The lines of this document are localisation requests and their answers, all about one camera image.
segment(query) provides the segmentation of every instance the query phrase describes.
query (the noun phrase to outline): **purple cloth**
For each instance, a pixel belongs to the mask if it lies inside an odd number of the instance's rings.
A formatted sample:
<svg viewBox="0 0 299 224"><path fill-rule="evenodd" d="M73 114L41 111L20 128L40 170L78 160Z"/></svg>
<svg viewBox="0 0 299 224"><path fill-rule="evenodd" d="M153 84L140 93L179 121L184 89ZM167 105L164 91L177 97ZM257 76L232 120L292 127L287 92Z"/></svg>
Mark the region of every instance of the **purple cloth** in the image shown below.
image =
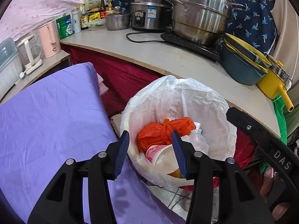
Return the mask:
<svg viewBox="0 0 299 224"><path fill-rule="evenodd" d="M0 189L25 223L66 159L90 159L117 140L91 63L24 89L0 106L0 122ZM86 187L84 181L84 219L90 223ZM109 189L118 224L185 223L140 182L128 158Z"/></svg>

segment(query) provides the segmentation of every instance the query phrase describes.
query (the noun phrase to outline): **red label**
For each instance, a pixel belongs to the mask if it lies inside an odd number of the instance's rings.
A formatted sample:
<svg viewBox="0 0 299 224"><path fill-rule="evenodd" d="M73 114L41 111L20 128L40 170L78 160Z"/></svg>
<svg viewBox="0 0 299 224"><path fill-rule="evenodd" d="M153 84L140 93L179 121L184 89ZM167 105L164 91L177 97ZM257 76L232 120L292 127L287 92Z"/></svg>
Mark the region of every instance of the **red label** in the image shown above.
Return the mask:
<svg viewBox="0 0 299 224"><path fill-rule="evenodd" d="M105 18L105 14L106 14L106 12L100 12L101 19L104 19L104 18Z"/></svg>

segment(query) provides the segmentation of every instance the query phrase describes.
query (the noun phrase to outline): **orange plastic bag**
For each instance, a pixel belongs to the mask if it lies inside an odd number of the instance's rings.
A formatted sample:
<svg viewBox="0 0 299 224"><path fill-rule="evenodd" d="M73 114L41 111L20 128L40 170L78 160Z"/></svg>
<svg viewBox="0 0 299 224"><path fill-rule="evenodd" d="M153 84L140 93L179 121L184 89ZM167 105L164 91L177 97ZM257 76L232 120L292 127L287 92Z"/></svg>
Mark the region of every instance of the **orange plastic bag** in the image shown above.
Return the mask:
<svg viewBox="0 0 299 224"><path fill-rule="evenodd" d="M189 117L172 121L165 119L164 122L163 124L151 122L138 133L137 140L140 152L145 153L150 146L154 145L170 145L171 133L174 130L177 130L180 136L185 136L190 135L191 131L196 129Z"/></svg>

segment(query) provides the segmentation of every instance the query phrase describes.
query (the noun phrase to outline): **white trash bag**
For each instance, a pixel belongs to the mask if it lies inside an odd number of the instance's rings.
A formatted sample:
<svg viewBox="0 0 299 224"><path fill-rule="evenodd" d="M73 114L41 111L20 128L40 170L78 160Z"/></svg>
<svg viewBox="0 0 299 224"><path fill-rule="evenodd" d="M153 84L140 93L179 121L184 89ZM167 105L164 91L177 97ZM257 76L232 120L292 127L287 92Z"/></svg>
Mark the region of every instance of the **white trash bag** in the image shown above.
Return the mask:
<svg viewBox="0 0 299 224"><path fill-rule="evenodd" d="M194 79L169 75L153 81L129 100L121 117L121 132L130 133L128 155L133 166L155 185L193 185L194 180L159 173L144 153L139 153L137 135L150 122L190 117L201 123L209 146L208 156L225 160L234 156L237 139L237 128L226 120L227 110L228 104L222 96Z"/></svg>

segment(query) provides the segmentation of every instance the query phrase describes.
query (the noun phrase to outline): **metal screw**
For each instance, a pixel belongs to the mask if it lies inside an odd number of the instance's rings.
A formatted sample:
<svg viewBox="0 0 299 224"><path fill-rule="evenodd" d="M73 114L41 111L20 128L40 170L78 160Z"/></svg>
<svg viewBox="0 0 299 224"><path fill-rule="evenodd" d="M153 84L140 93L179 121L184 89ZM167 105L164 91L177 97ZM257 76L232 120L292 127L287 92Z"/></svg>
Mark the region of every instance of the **metal screw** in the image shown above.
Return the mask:
<svg viewBox="0 0 299 224"><path fill-rule="evenodd" d="M202 152L196 151L196 152L194 152L194 156L196 156L196 157L202 157Z"/></svg>
<svg viewBox="0 0 299 224"><path fill-rule="evenodd" d="M107 156L107 153L106 152L100 152L99 154L98 154L98 157L100 157L100 158L104 158L104 157L106 157Z"/></svg>
<svg viewBox="0 0 299 224"><path fill-rule="evenodd" d="M228 162L229 164L234 164L234 163L236 162L236 160L233 159L232 157L229 157L229 158L227 158L227 162Z"/></svg>
<svg viewBox="0 0 299 224"><path fill-rule="evenodd" d="M72 165L74 163L74 159L70 158L65 162L67 165Z"/></svg>

